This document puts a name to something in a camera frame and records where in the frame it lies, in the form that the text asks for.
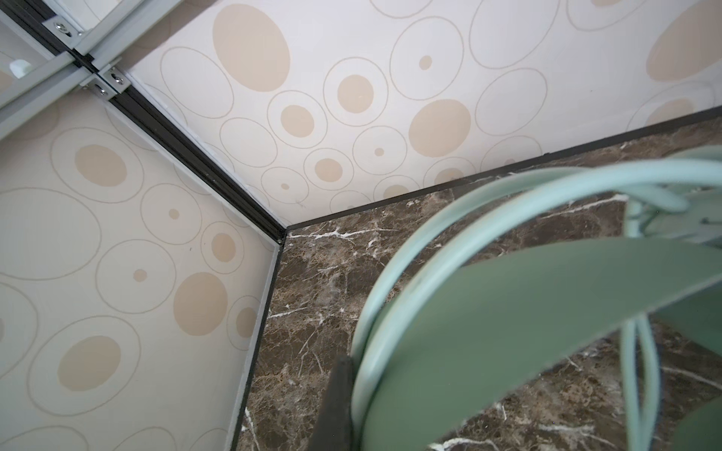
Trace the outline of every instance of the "wall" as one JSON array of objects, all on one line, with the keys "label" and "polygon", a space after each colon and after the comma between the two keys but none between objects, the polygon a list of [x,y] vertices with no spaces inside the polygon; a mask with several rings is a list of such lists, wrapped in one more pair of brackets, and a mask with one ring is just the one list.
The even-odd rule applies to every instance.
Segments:
[{"label": "wall", "polygon": [[230,443],[275,247],[134,130],[80,91],[0,142],[0,450]]},{"label": "wall", "polygon": [[719,0],[211,3],[126,61],[286,224],[722,102]]}]

